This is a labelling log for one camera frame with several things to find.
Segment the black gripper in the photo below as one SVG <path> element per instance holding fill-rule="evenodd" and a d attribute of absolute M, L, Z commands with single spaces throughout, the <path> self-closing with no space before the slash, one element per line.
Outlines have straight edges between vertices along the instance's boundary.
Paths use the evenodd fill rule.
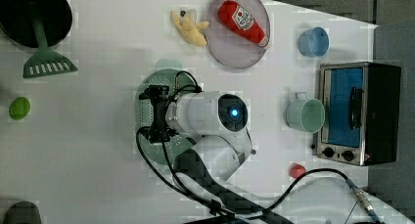
<path fill-rule="evenodd" d="M 149 100 L 153 107 L 152 124 L 138 130 L 150 143 L 169 142 L 170 138 L 175 135 L 175 130 L 168 126 L 165 119 L 170 104 L 168 92 L 168 86 L 150 85 L 139 95 L 140 100 Z"/>

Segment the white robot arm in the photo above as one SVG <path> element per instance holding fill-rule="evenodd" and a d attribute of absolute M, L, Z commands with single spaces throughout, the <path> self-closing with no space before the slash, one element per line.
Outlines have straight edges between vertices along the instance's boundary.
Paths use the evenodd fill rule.
<path fill-rule="evenodd" d="M 137 130 L 136 143 L 141 147 L 146 140 L 161 148 L 171 174 L 163 180 L 167 186 L 225 221 L 294 224 L 275 213 L 273 205 L 260 205 L 258 198 L 228 182 L 253 153 L 248 110 L 241 98 L 204 92 L 196 85 L 174 91 L 150 85 L 138 99 L 150 105 L 153 118 Z"/>

